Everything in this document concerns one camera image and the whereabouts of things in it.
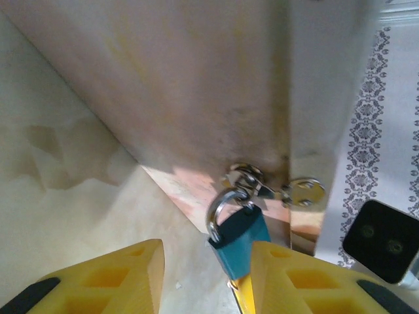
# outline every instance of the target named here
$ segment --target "decorative border pattern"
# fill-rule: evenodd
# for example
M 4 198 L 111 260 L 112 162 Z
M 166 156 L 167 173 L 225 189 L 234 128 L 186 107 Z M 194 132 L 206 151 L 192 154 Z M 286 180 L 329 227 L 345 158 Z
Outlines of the decorative border pattern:
M 387 73 L 384 69 L 388 66 L 388 59 L 386 58 L 388 49 L 386 47 L 390 43 L 389 31 L 390 27 L 384 27 L 376 33 L 365 78 L 357 97 L 355 113 L 351 119 L 352 127 L 349 133 L 351 140 L 348 143 L 349 163 L 346 165 L 348 174 L 345 180 L 347 187 L 344 189 L 346 197 L 343 199 L 345 212 L 342 214 L 342 218 L 344 222 L 340 224 L 340 231 L 342 232 L 341 242 L 361 206 L 367 200 L 375 198 L 377 195 L 375 191 L 378 184 L 376 173 L 378 172 L 378 163 L 380 161 L 378 151 L 380 149 L 379 139 L 382 132 L 380 128 L 382 120 L 380 117 L 384 110 L 382 105 L 384 96 L 382 94 L 386 90 L 384 81 Z M 344 252 L 342 245 L 339 247 L 338 255 L 340 260 L 337 264 L 339 266 L 349 268 L 353 265 L 354 260 Z
M 417 83 L 417 86 L 416 90 L 419 92 L 419 82 Z M 419 105 L 415 106 L 414 115 L 419 116 Z M 419 120 L 415 120 L 414 125 L 419 126 Z M 412 156 L 411 164 L 414 166 L 414 170 L 412 170 L 410 174 L 415 177 L 415 179 L 410 182 L 409 190 L 412 191 L 414 195 L 409 196 L 409 201 L 413 202 L 414 205 L 408 207 L 407 210 L 411 215 L 419 218 L 419 130 L 413 132 L 412 139 L 416 144 L 412 147 L 414 155 Z

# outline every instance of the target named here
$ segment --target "metal hasp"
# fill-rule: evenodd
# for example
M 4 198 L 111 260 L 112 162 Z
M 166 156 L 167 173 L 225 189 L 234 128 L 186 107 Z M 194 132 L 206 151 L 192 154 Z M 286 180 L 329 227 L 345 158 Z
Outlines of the metal hasp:
M 308 207 L 318 203 L 325 195 L 323 185 L 313 178 L 299 178 L 289 182 L 280 190 L 265 185 L 263 172 L 250 164 L 234 164 L 223 178 L 225 187 L 240 187 L 246 190 L 249 198 L 280 200 L 284 205 Z

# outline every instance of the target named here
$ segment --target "cabinet door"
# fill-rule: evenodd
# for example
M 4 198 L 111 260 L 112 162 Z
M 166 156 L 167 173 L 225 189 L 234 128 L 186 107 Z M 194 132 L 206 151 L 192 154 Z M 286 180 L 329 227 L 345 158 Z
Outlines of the cabinet door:
M 234 162 L 261 168 L 273 188 L 290 177 L 330 188 L 376 4 L 0 0 L 203 232 Z M 323 208 L 293 209 L 291 229 L 315 238 Z M 280 202 L 264 210 L 274 228 L 289 222 Z

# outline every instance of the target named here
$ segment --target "padlock shackle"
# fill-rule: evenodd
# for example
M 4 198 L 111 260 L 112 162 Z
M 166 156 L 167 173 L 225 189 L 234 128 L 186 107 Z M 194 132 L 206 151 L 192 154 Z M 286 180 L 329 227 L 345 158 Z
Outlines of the padlock shackle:
M 214 242 L 220 242 L 221 236 L 218 231 L 218 217 L 224 206 L 232 200 L 246 201 L 249 194 L 243 188 L 226 188 L 212 201 L 206 215 L 206 226 L 209 236 Z

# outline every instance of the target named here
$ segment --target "stained surface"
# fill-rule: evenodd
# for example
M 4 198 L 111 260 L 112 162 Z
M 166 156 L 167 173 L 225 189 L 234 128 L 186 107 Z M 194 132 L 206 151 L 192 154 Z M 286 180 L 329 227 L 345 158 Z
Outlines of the stained surface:
M 48 273 L 161 238 L 161 314 L 238 311 L 206 237 L 2 14 L 0 113 L 0 306 Z M 106 300 L 66 309 L 79 305 Z

